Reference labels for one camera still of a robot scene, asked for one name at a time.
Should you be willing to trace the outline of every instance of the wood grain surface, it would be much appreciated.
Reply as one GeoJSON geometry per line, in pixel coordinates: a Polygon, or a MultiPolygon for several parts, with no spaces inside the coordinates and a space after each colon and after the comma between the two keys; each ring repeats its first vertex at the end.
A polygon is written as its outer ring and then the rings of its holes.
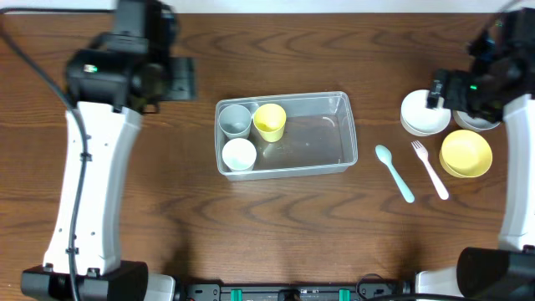
{"type": "MultiPolygon", "coordinates": [[[[458,129],[420,138],[451,198],[436,195],[400,124],[400,103],[438,68],[466,69],[464,45],[486,15],[181,15],[175,54],[197,58],[199,97],[148,115],[121,213],[123,258],[151,272],[225,283],[410,278],[456,264],[464,247],[495,247],[505,204],[505,127],[482,133],[491,170],[456,179],[438,150],[458,129]],[[217,101],[344,91],[359,160],[346,172],[230,182],[217,171],[217,101]],[[415,194],[406,203],[374,148],[386,145],[415,194]]],[[[8,16],[15,39],[58,82],[65,62],[110,30],[109,16],[8,16]]],[[[64,107],[0,43],[0,299],[25,299],[20,275],[52,237],[66,153],[64,107]]]]}

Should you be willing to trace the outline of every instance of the plastic container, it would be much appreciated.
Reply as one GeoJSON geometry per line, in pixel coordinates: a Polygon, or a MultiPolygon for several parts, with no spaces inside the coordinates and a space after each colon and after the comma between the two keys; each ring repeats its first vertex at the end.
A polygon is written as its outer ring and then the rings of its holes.
{"type": "Polygon", "coordinates": [[[348,95],[344,92],[289,94],[222,100],[216,106],[217,169],[231,181],[312,176],[345,171],[357,162],[357,135],[348,95]],[[231,171],[222,160],[228,138],[218,126],[218,116],[228,105],[243,105],[254,118],[265,104],[286,111],[283,138],[266,142],[255,127],[249,140],[257,149],[252,171],[231,171]]]}

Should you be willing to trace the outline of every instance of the teal plastic spoon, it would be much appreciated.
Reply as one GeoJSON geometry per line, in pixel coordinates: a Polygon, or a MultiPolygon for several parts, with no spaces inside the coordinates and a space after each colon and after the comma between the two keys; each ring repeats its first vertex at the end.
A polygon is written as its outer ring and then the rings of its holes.
{"type": "Polygon", "coordinates": [[[375,147],[375,154],[377,154],[377,157],[381,162],[385,163],[385,165],[388,166],[390,173],[394,177],[395,184],[397,184],[398,188],[400,188],[401,194],[403,195],[405,200],[409,203],[414,202],[415,195],[412,194],[407,184],[405,184],[403,179],[401,179],[400,174],[395,170],[394,166],[392,165],[392,153],[390,152],[390,150],[388,150],[382,145],[377,145],[375,147]]]}

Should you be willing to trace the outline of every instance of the white plastic fork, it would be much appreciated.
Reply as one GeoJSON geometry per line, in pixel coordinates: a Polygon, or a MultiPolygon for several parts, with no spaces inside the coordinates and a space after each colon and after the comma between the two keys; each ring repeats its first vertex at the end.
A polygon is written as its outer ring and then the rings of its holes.
{"type": "Polygon", "coordinates": [[[429,154],[427,153],[427,150],[418,140],[412,142],[411,144],[420,160],[424,162],[424,166],[427,169],[431,180],[433,181],[433,185],[435,186],[436,192],[438,192],[438,196],[440,196],[442,200],[447,200],[448,197],[450,197],[450,194],[448,193],[448,190],[442,183],[441,179],[436,174],[435,170],[433,170],[431,164],[429,164],[429,154]]]}

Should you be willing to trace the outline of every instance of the white wall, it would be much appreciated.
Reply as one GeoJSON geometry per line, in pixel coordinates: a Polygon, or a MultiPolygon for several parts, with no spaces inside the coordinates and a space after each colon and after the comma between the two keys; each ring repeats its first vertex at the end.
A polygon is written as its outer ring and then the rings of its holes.
{"type": "MultiPolygon", "coordinates": [[[[164,0],[178,13],[493,13],[508,0],[164,0]]],[[[524,1],[524,6],[533,1],[524,1]]],[[[115,0],[0,0],[0,7],[113,8],[115,0]]]]}

